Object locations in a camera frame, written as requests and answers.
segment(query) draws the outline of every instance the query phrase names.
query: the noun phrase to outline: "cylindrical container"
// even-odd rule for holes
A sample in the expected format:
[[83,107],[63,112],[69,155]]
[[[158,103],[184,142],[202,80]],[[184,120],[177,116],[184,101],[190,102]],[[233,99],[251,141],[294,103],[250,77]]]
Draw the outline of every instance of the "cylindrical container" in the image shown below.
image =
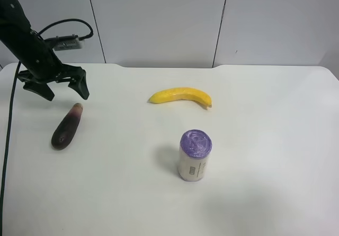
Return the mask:
[[212,141],[201,130],[189,130],[180,140],[180,160],[178,171],[186,181],[198,181],[203,178]]

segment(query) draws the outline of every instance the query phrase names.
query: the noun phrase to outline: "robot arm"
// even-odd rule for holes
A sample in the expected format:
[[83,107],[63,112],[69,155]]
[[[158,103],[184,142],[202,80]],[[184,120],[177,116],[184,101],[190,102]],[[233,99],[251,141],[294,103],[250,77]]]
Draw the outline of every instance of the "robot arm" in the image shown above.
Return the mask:
[[24,89],[51,101],[54,93],[49,82],[69,82],[87,100],[86,72],[81,67],[61,63],[39,33],[31,29],[18,0],[0,0],[0,40],[28,69],[19,72]]

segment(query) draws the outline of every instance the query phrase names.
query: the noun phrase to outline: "white label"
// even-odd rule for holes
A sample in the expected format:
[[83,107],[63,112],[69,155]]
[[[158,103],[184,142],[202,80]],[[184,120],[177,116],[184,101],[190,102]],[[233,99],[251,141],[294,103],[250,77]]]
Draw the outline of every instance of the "white label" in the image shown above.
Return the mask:
[[180,160],[178,171],[180,176],[186,181],[198,181],[202,179],[206,171],[208,156],[203,159],[190,158],[179,148]]

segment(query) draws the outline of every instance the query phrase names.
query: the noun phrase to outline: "purple lid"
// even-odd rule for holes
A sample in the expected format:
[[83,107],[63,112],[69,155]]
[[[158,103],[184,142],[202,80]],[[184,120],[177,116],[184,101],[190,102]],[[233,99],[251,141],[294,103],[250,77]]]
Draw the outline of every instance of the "purple lid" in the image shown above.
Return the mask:
[[203,159],[211,152],[212,141],[201,130],[189,130],[181,137],[180,147],[189,157]]

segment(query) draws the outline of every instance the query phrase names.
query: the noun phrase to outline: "black cable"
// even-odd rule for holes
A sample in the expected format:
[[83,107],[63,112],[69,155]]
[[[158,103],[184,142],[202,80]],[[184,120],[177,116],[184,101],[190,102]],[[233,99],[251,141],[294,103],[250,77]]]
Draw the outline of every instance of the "black cable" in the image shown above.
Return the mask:
[[11,98],[10,98],[10,110],[8,113],[8,125],[7,125],[7,135],[6,135],[6,146],[5,146],[5,155],[4,155],[4,165],[2,167],[2,178],[1,178],[1,192],[0,192],[0,235],[2,235],[2,216],[4,208],[4,193],[5,193],[5,181],[6,181],[6,169],[7,169],[7,159],[8,159],[8,148],[10,146],[10,137],[11,137],[11,127],[12,127],[12,113],[13,113],[13,101],[14,101],[14,92],[16,86],[16,79],[19,73],[21,62],[17,64],[16,71],[14,74]]
[[[81,23],[84,23],[86,26],[88,26],[88,28],[90,29],[91,32],[86,36],[79,37],[80,41],[93,36],[92,27],[86,21],[79,20],[79,19],[66,19],[66,20],[60,20],[60,21],[54,22],[51,25],[48,25],[47,27],[42,29],[40,32],[38,32],[38,36],[41,38],[40,35],[43,34],[46,30],[50,29],[51,27],[54,27],[57,24],[61,24],[61,23],[65,23],[65,22],[81,22]],[[21,66],[21,62],[19,61],[19,63],[17,64],[17,67],[16,67],[15,74],[14,74],[14,80],[13,80],[13,86],[12,86],[11,98],[10,98],[10,108],[9,108],[9,112],[8,112],[6,145],[5,145],[5,154],[4,154],[4,164],[3,164],[3,167],[2,167],[1,191],[0,191],[0,236],[2,236],[2,218],[3,218],[3,208],[4,208],[6,169],[7,169],[7,160],[8,160],[8,150],[9,150],[9,147],[10,147],[10,138],[11,138],[14,93],[15,93],[16,80],[17,80],[17,76],[19,74],[20,66]]]
[[88,24],[86,21],[79,20],[79,19],[66,19],[66,20],[60,20],[60,21],[54,22],[51,25],[48,25],[47,27],[42,29],[38,34],[42,34],[47,29],[50,29],[51,27],[54,27],[55,25],[58,25],[58,24],[61,24],[61,23],[65,23],[65,22],[80,22],[80,23],[83,23],[86,26],[88,26],[88,28],[90,29],[91,32],[88,35],[86,35],[86,36],[79,37],[79,41],[85,40],[85,39],[90,38],[90,37],[93,36],[93,28],[90,26],[90,24]]

